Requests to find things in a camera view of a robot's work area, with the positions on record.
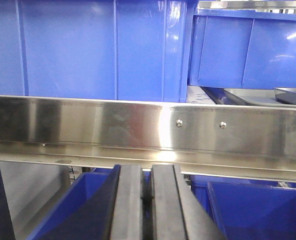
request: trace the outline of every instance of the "screw head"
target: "screw head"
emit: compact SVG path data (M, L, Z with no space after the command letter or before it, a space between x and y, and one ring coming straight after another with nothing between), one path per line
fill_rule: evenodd
M225 129L225 128L227 128L227 123L224 122L224 121L222 121L222 122L219 124L219 127L220 127L221 129Z
M178 120L176 121L176 125L177 125L178 128L180 128L180 127L183 125L183 121L180 120L180 119L178 119Z

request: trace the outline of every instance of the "screw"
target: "screw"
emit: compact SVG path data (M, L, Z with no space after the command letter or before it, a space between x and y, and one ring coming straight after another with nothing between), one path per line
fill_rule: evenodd
M183 125L183 121L180 120L180 119L178 119L178 120L176 121L176 125L177 125L178 128L180 128L180 127Z
M220 124L219 124L219 127L221 129L225 129L227 127L227 123L225 123L224 121L222 121Z

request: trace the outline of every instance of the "metal frame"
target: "metal frame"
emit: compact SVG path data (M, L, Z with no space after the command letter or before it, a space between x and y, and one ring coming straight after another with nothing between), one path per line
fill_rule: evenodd
M0 96L0 161L296 182L296 109Z
M199 1L199 9L295 9L296 0L233 0L233 1Z

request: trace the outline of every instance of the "stainless steel tray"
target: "stainless steel tray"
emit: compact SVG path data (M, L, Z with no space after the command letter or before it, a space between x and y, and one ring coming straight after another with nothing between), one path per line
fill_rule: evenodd
M296 88L276 87L274 89L276 99L289 104L296 104Z
M236 105L296 108L296 105L278 102L274 90L225 88L224 92Z

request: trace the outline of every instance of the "stainless steel rail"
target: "stainless steel rail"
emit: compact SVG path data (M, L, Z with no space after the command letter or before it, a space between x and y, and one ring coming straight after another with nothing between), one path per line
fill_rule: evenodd
M232 0L232 1L199 1L199 9L296 9L296 0Z
M296 181L296 109L0 96L0 161Z

